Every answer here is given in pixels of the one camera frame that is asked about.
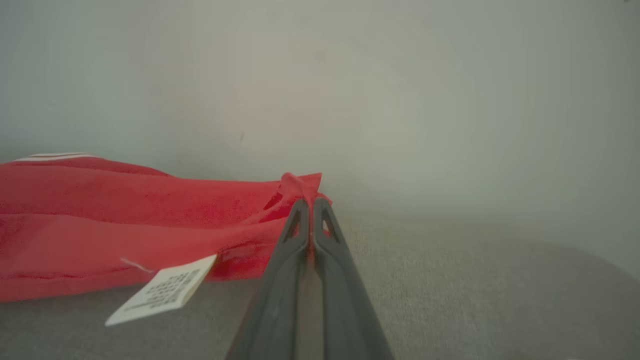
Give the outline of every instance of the gray background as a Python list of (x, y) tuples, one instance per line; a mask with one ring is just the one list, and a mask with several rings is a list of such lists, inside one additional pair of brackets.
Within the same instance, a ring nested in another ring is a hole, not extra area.
[[(596, 256), (339, 218), (398, 360), (640, 358), (640, 284)], [(321, 289), (307, 275), (299, 359), (322, 359)], [(223, 359), (256, 285), (205, 282), (178, 311), (108, 329), (141, 286), (0, 304), (0, 359)]]
[(640, 277), (639, 38), (635, 0), (2, 0), (0, 161), (324, 172), (350, 213)]

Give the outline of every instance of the gray couch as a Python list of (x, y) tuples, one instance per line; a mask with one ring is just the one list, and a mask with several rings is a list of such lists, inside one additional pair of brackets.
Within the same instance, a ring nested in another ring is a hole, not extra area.
[[(340, 224), (397, 359), (640, 359), (640, 284), (603, 259), (428, 225)], [(255, 285), (208, 282), (181, 310), (108, 329), (140, 286), (0, 304), (0, 359), (223, 359)], [(321, 359), (313, 272), (300, 300), (299, 358)]]

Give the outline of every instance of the white tag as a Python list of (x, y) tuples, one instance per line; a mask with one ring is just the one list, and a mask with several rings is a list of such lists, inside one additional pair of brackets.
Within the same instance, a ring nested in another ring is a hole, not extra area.
[(104, 325), (111, 326), (181, 308), (207, 275), (216, 256), (207, 256), (192, 263), (158, 271), (156, 276), (120, 306)]

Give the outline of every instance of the red fabric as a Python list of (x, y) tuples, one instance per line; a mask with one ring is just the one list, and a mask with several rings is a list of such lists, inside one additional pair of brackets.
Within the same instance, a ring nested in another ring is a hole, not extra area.
[(101, 158), (2, 164), (0, 301), (147, 282), (211, 254), (208, 280), (258, 277), (294, 202), (322, 196), (320, 180), (181, 179)]

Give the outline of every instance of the red towel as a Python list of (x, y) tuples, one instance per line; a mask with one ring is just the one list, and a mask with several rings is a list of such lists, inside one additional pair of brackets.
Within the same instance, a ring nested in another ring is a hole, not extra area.
[(181, 179), (102, 158), (0, 165), (0, 301), (149, 281), (218, 254), (208, 280), (258, 277), (292, 205), (321, 174), (280, 181)]

